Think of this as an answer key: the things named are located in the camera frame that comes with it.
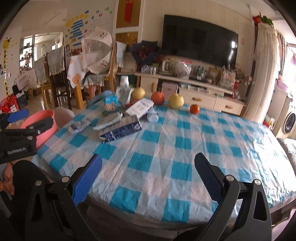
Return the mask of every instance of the orange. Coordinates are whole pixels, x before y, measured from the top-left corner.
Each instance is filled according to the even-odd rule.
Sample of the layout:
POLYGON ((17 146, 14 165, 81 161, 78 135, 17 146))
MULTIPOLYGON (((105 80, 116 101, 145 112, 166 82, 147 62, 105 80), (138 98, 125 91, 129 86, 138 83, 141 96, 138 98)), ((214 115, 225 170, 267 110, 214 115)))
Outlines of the orange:
POLYGON ((162 105, 165 102, 165 96, 163 95, 162 92, 157 91, 152 94, 151 100, 156 105, 162 105))
POLYGON ((192 106, 190 106, 190 113, 197 115, 200 112, 200 107, 196 104, 193 104, 192 106))

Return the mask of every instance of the metal screw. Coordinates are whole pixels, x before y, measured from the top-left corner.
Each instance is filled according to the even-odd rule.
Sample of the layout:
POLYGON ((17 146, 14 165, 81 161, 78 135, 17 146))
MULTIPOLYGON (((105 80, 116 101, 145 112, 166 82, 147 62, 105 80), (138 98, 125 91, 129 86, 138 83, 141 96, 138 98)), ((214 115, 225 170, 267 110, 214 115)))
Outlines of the metal screw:
POLYGON ((41 183, 42 183, 42 181, 39 180, 39 181, 36 181, 36 182, 35 182, 35 185, 36 185, 36 186, 40 186, 41 183))
POLYGON ((226 180, 232 182, 232 181, 234 181, 234 177, 231 176, 231 175, 227 175, 227 176, 226 176, 226 180))
POLYGON ((261 181, 258 180, 258 179, 255 179, 255 184, 256 184, 256 185, 261 185, 261 181))
POLYGON ((67 182, 69 182, 69 180, 70 180, 70 178, 67 176, 62 178, 63 183, 67 183, 67 182))

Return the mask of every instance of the checkered tablecloth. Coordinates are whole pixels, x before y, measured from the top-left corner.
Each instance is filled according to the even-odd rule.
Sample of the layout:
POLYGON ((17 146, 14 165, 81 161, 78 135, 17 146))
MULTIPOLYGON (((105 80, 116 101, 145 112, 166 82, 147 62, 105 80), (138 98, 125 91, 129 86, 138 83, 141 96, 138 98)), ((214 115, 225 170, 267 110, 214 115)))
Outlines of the checkered tablecloth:
MULTIPOLYGON (((100 101, 76 116, 87 116, 92 126, 103 117, 100 101)), ((239 117, 188 107, 156 108, 159 120, 142 120, 143 130, 101 143, 88 127, 70 135, 67 124, 38 151, 33 162, 52 175, 71 176, 94 153, 103 167, 89 196, 120 218, 139 225, 184 228, 207 222, 217 203, 207 193, 194 157, 202 152, 209 162, 239 181, 262 181, 270 208, 281 208, 296 197, 296 177, 275 136, 263 125, 239 117)), ((240 202, 233 212, 236 217, 240 202)))

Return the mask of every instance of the flat screen tv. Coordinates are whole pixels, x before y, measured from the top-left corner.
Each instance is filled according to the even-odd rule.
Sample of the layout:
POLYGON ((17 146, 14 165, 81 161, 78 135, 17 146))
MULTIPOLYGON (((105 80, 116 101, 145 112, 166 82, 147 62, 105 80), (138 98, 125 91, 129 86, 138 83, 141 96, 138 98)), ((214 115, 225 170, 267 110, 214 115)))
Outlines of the flat screen tv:
POLYGON ((234 68, 238 34, 193 18, 165 15, 162 54, 234 68))

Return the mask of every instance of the washing machine door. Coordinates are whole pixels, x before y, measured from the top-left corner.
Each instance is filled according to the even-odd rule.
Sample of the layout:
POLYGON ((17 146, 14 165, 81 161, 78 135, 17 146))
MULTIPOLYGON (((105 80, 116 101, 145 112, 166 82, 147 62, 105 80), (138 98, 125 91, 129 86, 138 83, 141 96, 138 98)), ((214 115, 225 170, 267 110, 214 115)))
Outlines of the washing machine door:
POLYGON ((283 124, 283 133, 284 134, 289 134, 296 122, 296 115, 293 112, 290 112, 283 124))

